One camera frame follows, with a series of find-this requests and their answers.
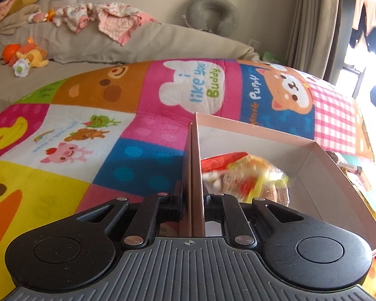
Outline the cartoon biscuit ball bag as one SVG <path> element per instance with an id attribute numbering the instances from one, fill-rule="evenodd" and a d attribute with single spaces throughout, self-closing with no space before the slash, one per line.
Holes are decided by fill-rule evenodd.
<path id="1" fill-rule="evenodd" d="M 239 202 L 262 198 L 267 186 L 286 186 L 289 177 L 259 156 L 232 152 L 201 160 L 202 181 L 210 194 L 230 194 Z"/>

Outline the bread roll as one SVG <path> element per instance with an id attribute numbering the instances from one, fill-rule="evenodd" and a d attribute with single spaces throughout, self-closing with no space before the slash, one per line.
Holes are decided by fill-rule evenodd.
<path id="1" fill-rule="evenodd" d="M 272 185 L 264 187 L 261 193 L 261 197 L 281 204 L 285 207 L 288 207 L 290 202 L 289 191 L 286 186 Z"/>

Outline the pink cardboard box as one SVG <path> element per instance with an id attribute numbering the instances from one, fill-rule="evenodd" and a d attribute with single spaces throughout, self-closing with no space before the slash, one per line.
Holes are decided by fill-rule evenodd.
<path id="1" fill-rule="evenodd" d="M 269 178 L 287 180 L 291 209 L 354 232 L 376 251 L 376 220 L 347 177 L 315 141 L 203 113 L 195 114 L 189 133 L 188 209 L 195 237 L 206 234 L 201 159 L 246 152 L 279 169 Z"/>

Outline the grey neck pillow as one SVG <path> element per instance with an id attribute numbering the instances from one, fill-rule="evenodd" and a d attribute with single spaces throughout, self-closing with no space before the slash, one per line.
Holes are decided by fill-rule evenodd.
<path id="1" fill-rule="evenodd" d="M 240 13 L 228 0 L 190 0 L 182 18 L 191 29 L 230 37 L 238 28 Z"/>

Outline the orange yellow plush toy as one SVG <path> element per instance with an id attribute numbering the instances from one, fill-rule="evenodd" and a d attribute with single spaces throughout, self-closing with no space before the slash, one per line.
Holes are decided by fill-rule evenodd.
<path id="1" fill-rule="evenodd" d="M 19 44 L 5 46 L 1 57 L 4 64 L 12 67 L 18 78 L 27 77 L 32 68 L 43 68 L 49 64 L 47 51 L 38 46 L 31 37 L 23 46 Z"/>

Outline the beige sofa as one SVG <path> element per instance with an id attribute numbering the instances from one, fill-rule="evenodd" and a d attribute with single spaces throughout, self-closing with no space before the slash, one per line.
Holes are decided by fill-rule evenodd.
<path id="1" fill-rule="evenodd" d="M 65 25 L 25 25 L 16 29 L 12 35 L 0 35 L 0 59 L 7 45 L 24 45 L 29 38 L 47 51 L 50 63 L 41 70 L 31 70 L 26 78 L 17 78 L 12 68 L 0 61 L 0 112 L 38 88 L 79 73 L 100 69 L 106 64 L 171 58 L 260 60 L 251 46 L 239 41 L 161 23 L 140 26 L 125 46 L 113 41 L 93 24 L 78 34 Z"/>

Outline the pink baby clothes pile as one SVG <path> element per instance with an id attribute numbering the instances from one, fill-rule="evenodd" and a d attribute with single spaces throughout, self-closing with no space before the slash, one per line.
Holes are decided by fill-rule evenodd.
<path id="1" fill-rule="evenodd" d="M 56 27 L 65 24 L 74 33 L 80 33 L 89 23 L 97 23 L 98 30 L 124 46 L 137 28 L 156 23 L 150 14 L 119 2 L 64 5 L 47 13 L 36 12 L 28 16 L 29 23 L 52 22 Z"/>

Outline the beige curtain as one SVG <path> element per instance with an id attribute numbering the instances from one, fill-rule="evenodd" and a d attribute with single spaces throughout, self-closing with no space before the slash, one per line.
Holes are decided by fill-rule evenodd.
<path id="1" fill-rule="evenodd" d="M 289 46 L 289 67 L 322 78 L 331 52 L 339 0 L 297 0 Z"/>

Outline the colourful cartoon play mat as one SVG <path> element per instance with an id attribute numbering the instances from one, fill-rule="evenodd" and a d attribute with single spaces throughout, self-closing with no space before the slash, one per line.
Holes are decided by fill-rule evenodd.
<path id="1" fill-rule="evenodd" d="M 279 64 L 175 59 L 68 76 L 0 113 L 0 299 L 13 288 L 5 250 L 20 234 L 118 196 L 172 193 L 197 113 L 374 158 L 354 99 Z"/>

